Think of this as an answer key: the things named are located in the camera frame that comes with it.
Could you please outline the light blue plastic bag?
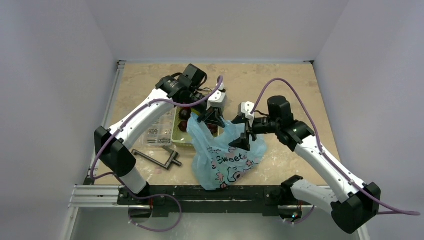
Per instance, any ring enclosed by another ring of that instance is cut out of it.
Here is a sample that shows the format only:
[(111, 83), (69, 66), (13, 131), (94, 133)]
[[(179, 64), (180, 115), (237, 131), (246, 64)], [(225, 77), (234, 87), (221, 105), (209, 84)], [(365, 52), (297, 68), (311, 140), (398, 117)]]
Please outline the light blue plastic bag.
[(262, 137), (250, 142), (250, 150), (229, 146), (244, 131), (243, 124), (225, 120), (223, 133), (213, 136), (207, 125), (192, 113), (187, 123), (187, 133), (195, 149), (191, 169), (206, 191), (224, 189), (236, 183), (257, 167), (268, 146)]

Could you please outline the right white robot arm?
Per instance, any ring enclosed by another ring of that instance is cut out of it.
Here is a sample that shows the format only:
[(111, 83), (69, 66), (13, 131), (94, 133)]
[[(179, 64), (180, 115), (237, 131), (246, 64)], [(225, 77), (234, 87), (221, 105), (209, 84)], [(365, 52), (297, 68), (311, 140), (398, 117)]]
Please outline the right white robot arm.
[(268, 114), (256, 118), (255, 104), (242, 102), (238, 106), (234, 124), (244, 124), (240, 137), (231, 147), (250, 151), (251, 141), (258, 135), (274, 134), (280, 143), (303, 158), (324, 179), (329, 188), (311, 184), (295, 175), (281, 184), (280, 196), (288, 204), (296, 200), (312, 204), (331, 215), (335, 224), (345, 233), (353, 234), (379, 212), (381, 189), (374, 183), (366, 183), (344, 167), (320, 143), (305, 122), (296, 120), (291, 105), (284, 96), (272, 96), (267, 100)]

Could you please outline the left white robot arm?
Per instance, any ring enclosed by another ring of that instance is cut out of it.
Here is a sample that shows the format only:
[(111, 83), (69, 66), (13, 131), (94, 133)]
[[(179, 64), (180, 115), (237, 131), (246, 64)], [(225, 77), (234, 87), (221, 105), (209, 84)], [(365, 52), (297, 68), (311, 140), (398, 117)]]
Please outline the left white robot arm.
[(224, 94), (224, 78), (220, 75), (215, 88), (203, 95), (199, 88), (207, 79), (204, 71), (189, 64), (183, 72), (161, 78), (148, 97), (122, 120), (108, 128), (99, 126), (94, 131), (93, 164), (101, 161), (110, 172), (95, 176), (91, 169), (89, 177), (98, 180), (113, 175), (130, 192), (132, 201), (138, 205), (146, 203), (150, 196), (150, 185), (137, 170), (136, 158), (130, 150), (154, 122), (174, 107), (194, 108), (205, 115), (203, 122), (223, 127), (222, 113), (214, 117), (210, 114), (212, 101)]

